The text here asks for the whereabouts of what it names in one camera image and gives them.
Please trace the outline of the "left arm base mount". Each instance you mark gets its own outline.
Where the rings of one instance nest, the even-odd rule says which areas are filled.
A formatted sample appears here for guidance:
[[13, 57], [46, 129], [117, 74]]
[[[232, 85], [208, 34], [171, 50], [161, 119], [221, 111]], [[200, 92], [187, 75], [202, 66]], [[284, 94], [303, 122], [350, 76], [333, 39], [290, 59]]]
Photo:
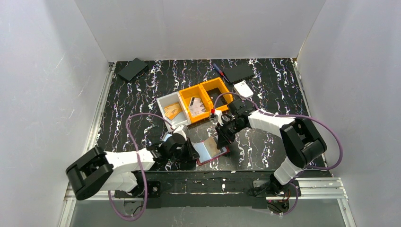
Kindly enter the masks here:
[[[148, 198], [158, 198], [161, 194], [161, 183], [159, 181], [147, 182], [147, 195]], [[145, 186], [143, 182], [139, 182], [138, 185], [129, 192], [115, 191], [115, 198], [144, 198]]]

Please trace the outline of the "red card holder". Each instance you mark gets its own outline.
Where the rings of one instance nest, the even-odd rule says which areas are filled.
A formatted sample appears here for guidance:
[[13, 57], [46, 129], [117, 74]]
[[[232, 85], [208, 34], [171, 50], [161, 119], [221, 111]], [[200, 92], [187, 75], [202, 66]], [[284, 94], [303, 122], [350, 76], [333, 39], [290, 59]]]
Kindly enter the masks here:
[[215, 160], [223, 155], [230, 152], [228, 147], [217, 148], [218, 136], [209, 137], [208, 139], [193, 143], [193, 148], [198, 153], [199, 157], [196, 159], [196, 163], [202, 166], [212, 160]]

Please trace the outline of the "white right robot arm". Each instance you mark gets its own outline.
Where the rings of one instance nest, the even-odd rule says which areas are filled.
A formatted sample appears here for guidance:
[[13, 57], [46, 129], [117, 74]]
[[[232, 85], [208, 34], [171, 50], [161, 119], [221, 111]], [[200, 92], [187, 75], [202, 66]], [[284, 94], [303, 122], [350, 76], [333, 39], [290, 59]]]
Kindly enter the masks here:
[[257, 107], [247, 107], [241, 100], [228, 104], [231, 116], [213, 108], [217, 117], [217, 148], [226, 147], [245, 128], [259, 129], [282, 139], [286, 158], [270, 176], [270, 187], [282, 188], [327, 150], [326, 143], [314, 123], [307, 118], [278, 117]]

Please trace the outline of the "grey card holder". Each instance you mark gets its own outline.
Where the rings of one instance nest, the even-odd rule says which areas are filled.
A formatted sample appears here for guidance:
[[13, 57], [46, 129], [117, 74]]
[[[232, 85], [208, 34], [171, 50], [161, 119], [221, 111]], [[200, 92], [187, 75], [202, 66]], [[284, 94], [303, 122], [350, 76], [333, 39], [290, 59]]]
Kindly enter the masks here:
[[162, 137], [161, 141], [166, 142], [168, 140], [168, 138], [170, 138], [171, 136], [172, 136], [172, 134], [165, 133], [164, 136]]

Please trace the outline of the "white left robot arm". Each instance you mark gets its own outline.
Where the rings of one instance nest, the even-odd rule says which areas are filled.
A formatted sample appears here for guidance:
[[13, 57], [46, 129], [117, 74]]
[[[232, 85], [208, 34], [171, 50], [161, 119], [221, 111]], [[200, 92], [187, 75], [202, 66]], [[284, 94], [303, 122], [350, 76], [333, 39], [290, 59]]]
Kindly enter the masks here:
[[99, 191], [131, 192], [138, 185], [135, 171], [148, 171], [172, 159], [194, 161], [200, 157], [194, 146], [177, 134], [139, 151], [108, 152], [95, 146], [66, 168], [66, 176], [79, 201]]

